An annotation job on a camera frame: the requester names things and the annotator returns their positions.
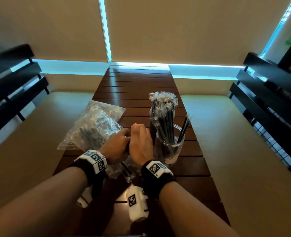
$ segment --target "hand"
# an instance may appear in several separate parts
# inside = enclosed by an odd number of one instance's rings
[[[149,129],[144,125],[133,124],[131,126],[129,152],[132,161],[139,167],[153,159],[152,138]]]
[[[130,137],[127,135],[130,135],[130,131],[127,128],[119,131],[117,134],[112,134],[98,150],[105,156],[109,165],[120,163],[128,157],[128,153],[125,152],[125,149],[130,141]]]

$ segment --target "person's left hand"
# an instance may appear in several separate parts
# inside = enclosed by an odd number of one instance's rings
[[[105,156],[109,165],[120,163],[128,157],[125,149],[130,138],[130,131],[125,128],[117,134],[112,134],[98,151]]]

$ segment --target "person's left arm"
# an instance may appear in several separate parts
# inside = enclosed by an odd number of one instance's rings
[[[108,164],[127,157],[129,130],[112,135],[99,149]],[[78,167],[69,167],[17,197],[0,209],[0,236],[45,236],[76,204],[88,180]]]

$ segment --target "person's right arm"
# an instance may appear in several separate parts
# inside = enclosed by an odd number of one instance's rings
[[[151,135],[144,125],[132,125],[129,151],[133,162],[139,167],[153,159]],[[239,236],[222,219],[176,182],[167,183],[162,188],[159,202],[177,237]]]

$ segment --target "brown wooden tabletop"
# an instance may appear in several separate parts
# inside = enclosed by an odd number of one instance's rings
[[[122,127],[129,128],[134,123],[148,127],[151,107],[149,93],[155,91],[175,93],[178,97],[178,107],[175,109],[174,123],[182,126],[187,112],[170,71],[108,69],[93,100],[125,107],[127,110],[118,122]],[[64,170],[82,153],[80,150],[66,150],[54,174]],[[191,125],[185,134],[179,159],[171,170],[183,188],[229,224]],[[135,178],[132,184],[141,187],[143,185],[139,177]],[[82,209],[74,206],[57,235],[124,236],[146,233],[173,236],[164,212],[155,200],[147,200],[149,209],[147,219],[134,223],[130,221],[126,200],[126,190],[129,186],[122,176],[118,179],[107,178],[102,193],[89,207]]]

